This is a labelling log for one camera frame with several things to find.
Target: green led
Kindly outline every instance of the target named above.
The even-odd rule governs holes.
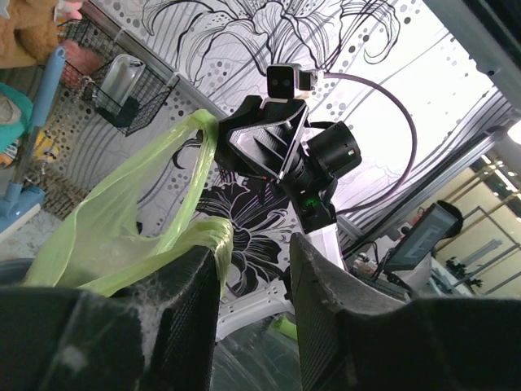
[[[308,207],[308,208],[311,208],[311,207],[315,207],[318,205],[318,199],[316,198],[308,198],[305,202],[304,202],[304,206]]]

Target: black camera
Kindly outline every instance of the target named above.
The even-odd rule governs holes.
[[[275,64],[267,69],[268,96],[272,99],[293,99],[314,90],[318,71],[305,71],[298,64]]]

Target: computer screen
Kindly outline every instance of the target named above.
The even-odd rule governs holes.
[[[433,204],[391,250],[384,271],[414,269],[457,222],[443,207]]]

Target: wire basket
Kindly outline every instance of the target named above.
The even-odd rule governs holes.
[[[100,57],[103,64],[100,69],[86,77],[77,68],[67,63],[62,76],[62,81],[68,81],[66,86],[73,90],[78,89],[81,99],[89,103],[100,116],[125,136],[130,136],[148,126],[165,105],[173,87],[167,86],[159,76],[145,67],[138,82],[132,88],[130,96],[123,105],[120,105],[100,86],[103,84],[112,61],[118,55],[129,52],[119,46],[92,20],[85,17],[83,20],[71,20],[60,25],[59,31],[62,42],[70,39],[78,43],[80,47],[91,49]]]

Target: metal container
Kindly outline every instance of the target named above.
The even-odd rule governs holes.
[[[136,86],[139,78],[145,70],[145,64],[132,55],[118,55],[109,68],[101,91],[107,94],[114,102],[123,106],[129,96],[132,94],[132,89]]]

